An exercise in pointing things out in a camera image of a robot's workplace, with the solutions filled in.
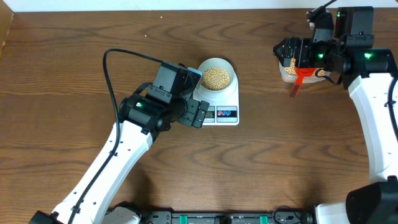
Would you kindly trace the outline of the red plastic measuring scoop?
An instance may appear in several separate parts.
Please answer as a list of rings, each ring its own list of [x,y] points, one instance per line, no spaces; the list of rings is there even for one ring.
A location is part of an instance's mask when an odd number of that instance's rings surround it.
[[[290,92],[290,97],[295,98],[299,90],[303,84],[303,80],[305,77],[311,77],[313,73],[316,71],[316,68],[298,68],[295,67],[295,72],[297,74],[296,81],[292,87],[292,90]]]

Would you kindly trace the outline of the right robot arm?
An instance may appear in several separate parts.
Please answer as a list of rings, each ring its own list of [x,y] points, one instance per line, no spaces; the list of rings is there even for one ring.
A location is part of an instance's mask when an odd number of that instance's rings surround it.
[[[320,6],[307,12],[311,38],[284,39],[273,48],[281,68],[295,69],[291,96],[305,77],[339,75],[368,152],[370,183],[344,202],[314,206],[301,215],[301,223],[397,222],[397,65],[389,49],[374,47],[373,15],[371,6],[340,7],[336,15]]]

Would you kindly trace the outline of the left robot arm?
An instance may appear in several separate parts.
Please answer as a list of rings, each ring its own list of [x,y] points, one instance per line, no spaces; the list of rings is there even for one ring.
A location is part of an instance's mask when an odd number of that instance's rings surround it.
[[[175,121],[200,128],[209,104],[190,95],[142,96],[122,101],[118,120],[87,172],[52,213],[37,211],[31,223],[139,223],[141,215],[128,206],[108,207],[137,161],[161,132]]]

